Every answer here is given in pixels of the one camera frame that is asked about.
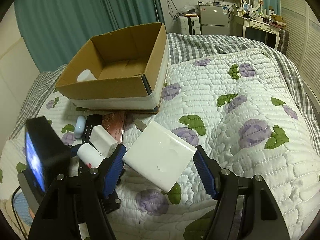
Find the black remote control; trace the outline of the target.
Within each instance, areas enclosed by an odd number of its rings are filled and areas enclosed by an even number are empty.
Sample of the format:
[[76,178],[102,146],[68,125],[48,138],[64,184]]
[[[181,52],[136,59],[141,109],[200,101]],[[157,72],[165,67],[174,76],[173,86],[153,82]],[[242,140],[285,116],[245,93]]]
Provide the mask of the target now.
[[[82,135],[82,144],[84,143],[89,143],[91,144],[91,142],[89,141],[92,129],[94,126],[98,126],[102,123],[102,118],[103,116],[101,114],[92,114],[92,115],[88,115],[86,118],[86,126],[85,126],[85,130],[84,133]],[[79,165],[78,165],[78,176],[83,176],[87,171],[90,170],[90,168],[88,168],[78,157],[77,155],[77,151],[79,149],[79,147],[81,145],[76,145],[76,156],[79,159]]]

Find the white round case in box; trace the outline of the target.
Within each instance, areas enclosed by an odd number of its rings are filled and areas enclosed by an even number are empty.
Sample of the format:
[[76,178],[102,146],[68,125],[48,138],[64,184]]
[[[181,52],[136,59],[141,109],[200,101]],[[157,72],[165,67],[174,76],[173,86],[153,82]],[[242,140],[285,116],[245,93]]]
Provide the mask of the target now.
[[77,82],[85,82],[85,81],[94,81],[96,80],[96,77],[93,75],[93,73],[89,70],[83,70],[77,77]]

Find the white louvered wardrobe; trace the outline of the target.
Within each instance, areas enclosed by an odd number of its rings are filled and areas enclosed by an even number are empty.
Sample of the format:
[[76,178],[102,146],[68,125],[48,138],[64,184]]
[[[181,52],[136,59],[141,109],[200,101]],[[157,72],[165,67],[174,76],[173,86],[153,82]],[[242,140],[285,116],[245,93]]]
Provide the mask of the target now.
[[280,0],[289,32],[286,56],[297,66],[305,90],[319,109],[319,21],[306,0]]

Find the grey mini fridge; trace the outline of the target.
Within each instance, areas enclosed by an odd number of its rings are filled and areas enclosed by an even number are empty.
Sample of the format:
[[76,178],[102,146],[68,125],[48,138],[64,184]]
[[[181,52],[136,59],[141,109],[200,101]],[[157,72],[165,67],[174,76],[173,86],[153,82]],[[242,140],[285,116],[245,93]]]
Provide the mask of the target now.
[[228,10],[212,5],[200,6],[202,35],[229,35]]

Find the white bottle red cap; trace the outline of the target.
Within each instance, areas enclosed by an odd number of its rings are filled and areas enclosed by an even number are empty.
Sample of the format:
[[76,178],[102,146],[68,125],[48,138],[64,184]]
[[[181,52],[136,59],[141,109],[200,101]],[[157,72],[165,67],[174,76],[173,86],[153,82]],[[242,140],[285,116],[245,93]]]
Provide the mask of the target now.
[[105,159],[105,157],[89,143],[82,144],[77,151],[77,155],[88,168],[98,168]]

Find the brown cardboard box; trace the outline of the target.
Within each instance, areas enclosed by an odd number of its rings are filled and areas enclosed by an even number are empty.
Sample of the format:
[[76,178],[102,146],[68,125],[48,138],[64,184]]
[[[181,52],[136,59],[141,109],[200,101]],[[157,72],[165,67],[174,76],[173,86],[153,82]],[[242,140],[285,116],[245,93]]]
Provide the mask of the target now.
[[[134,25],[91,37],[55,88],[78,107],[158,112],[169,61],[165,25]],[[94,81],[77,82],[89,69]]]

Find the white dressing table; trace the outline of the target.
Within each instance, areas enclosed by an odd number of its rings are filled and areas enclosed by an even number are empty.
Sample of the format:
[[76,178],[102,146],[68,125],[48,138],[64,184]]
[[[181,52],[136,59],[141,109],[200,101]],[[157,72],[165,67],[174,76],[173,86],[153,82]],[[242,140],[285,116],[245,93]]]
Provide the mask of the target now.
[[271,24],[259,22],[253,19],[245,18],[243,16],[238,16],[233,14],[232,31],[234,36],[246,37],[246,30],[248,28],[263,31],[265,33],[265,44],[267,44],[267,39],[269,34],[273,34],[276,37],[276,42],[274,49],[278,49],[280,43],[280,28],[277,28]]

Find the white power bank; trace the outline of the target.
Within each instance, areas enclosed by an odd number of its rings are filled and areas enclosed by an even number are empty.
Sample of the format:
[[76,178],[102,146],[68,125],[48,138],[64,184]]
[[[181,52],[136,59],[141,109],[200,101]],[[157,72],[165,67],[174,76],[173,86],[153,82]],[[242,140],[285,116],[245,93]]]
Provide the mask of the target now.
[[89,141],[106,158],[109,158],[118,146],[116,139],[101,125],[93,127]]

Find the pink patterned box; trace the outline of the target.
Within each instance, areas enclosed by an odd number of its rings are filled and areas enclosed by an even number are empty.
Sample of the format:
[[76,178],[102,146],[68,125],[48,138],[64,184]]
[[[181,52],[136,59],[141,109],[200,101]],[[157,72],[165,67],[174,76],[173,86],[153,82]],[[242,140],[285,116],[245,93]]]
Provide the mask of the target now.
[[116,139],[117,142],[123,142],[123,134],[126,122],[126,112],[117,111],[103,115],[102,123],[104,129]]

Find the large green curtain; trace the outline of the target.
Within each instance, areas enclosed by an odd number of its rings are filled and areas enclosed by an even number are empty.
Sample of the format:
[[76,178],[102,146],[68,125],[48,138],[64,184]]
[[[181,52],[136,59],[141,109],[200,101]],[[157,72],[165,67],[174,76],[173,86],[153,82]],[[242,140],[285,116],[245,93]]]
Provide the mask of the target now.
[[67,64],[92,37],[164,22],[160,0],[15,0],[18,28],[40,72]]

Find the white suitcase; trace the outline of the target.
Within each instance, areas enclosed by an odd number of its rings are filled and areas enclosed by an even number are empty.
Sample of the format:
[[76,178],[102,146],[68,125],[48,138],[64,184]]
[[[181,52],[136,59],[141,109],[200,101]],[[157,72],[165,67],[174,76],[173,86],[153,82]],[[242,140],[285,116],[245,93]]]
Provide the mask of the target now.
[[180,16],[178,18],[180,31],[183,35],[201,35],[201,25],[198,16]]

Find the pale blue earbuds case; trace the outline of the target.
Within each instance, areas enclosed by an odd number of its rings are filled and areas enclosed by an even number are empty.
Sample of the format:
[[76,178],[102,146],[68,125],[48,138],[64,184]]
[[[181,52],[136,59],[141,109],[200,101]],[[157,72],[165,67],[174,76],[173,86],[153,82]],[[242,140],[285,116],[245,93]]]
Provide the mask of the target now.
[[80,139],[84,133],[86,126],[86,118],[83,115],[78,116],[75,128],[74,128],[74,137]]

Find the large white power adapter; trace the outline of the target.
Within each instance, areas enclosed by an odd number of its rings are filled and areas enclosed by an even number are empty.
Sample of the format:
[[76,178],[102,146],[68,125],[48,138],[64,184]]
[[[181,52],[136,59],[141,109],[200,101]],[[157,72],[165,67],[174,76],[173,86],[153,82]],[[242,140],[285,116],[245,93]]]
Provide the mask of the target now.
[[123,156],[135,172],[169,192],[196,148],[155,121],[150,122]]

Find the white floral quilt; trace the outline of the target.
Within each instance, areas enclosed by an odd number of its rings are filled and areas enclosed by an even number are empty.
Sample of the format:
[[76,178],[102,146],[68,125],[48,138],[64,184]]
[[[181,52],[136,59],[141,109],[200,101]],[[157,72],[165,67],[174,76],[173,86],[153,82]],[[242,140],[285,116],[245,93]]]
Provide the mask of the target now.
[[[155,121],[235,174],[262,175],[299,239],[319,211],[319,126],[281,74],[291,64],[246,49],[170,65],[159,112],[129,115],[123,143],[140,136],[135,119]],[[116,192],[121,205],[108,218],[117,239],[201,239],[216,205],[193,163],[168,194],[130,168]]]

